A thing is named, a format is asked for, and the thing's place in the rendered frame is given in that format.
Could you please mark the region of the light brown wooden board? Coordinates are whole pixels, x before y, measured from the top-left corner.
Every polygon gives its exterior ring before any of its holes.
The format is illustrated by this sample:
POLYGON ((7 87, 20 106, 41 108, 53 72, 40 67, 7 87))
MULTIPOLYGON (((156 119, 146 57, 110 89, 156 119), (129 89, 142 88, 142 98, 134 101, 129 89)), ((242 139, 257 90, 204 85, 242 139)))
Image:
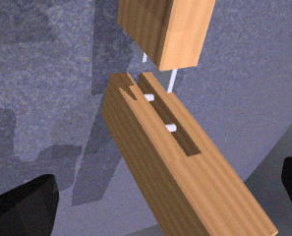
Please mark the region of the light brown wooden board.
POLYGON ((197 66, 216 0, 119 0, 117 23, 135 42, 131 50, 152 60, 168 93, 177 68, 197 66))

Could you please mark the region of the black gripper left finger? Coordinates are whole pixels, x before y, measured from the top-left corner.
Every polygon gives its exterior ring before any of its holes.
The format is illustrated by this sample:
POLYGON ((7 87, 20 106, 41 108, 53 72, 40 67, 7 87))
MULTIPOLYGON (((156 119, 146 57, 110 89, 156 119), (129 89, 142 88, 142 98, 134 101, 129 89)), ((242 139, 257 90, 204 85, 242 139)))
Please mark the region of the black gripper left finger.
POLYGON ((54 174, 0 194, 0 236, 51 236, 58 204, 54 174))

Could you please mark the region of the wooden post with slot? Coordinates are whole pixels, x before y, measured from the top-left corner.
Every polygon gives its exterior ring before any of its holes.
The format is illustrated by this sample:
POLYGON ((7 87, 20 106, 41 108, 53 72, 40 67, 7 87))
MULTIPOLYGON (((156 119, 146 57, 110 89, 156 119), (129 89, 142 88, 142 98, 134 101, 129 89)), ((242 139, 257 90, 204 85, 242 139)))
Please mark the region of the wooden post with slot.
POLYGON ((165 236, 275 236, 235 169, 154 74, 111 74, 103 121, 165 236))

